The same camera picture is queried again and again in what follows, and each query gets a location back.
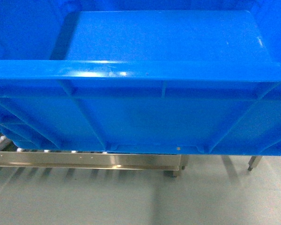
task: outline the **epoxy floor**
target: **epoxy floor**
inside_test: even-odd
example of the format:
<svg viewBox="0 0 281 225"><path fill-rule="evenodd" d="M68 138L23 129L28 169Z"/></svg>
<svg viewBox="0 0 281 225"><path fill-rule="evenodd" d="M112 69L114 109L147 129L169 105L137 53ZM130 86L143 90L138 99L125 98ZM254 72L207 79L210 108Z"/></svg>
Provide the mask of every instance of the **epoxy floor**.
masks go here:
<svg viewBox="0 0 281 225"><path fill-rule="evenodd" d="M0 225L281 225L281 157L191 156L161 171L0 168Z"/></svg>

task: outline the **blue plastic crate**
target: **blue plastic crate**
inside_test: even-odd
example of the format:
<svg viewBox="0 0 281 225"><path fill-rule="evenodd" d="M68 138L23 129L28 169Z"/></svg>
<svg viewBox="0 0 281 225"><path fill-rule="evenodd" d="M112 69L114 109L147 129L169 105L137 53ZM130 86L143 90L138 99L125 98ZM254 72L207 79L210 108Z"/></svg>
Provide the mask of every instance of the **blue plastic crate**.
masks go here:
<svg viewBox="0 0 281 225"><path fill-rule="evenodd" d="M26 31L51 60L0 55L2 133L33 149L281 155L281 1L173 2L81 1L101 12Z"/></svg>

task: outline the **metal rail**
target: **metal rail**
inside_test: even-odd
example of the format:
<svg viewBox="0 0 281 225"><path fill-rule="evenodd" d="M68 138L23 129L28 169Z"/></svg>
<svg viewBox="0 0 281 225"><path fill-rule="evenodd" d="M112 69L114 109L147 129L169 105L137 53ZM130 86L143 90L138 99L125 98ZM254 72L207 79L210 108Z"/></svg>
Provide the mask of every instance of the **metal rail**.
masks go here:
<svg viewBox="0 0 281 225"><path fill-rule="evenodd" d="M65 167L88 169L165 170L178 176L187 166L188 155L102 154L77 151L17 149L11 140L0 137L0 166Z"/></svg>

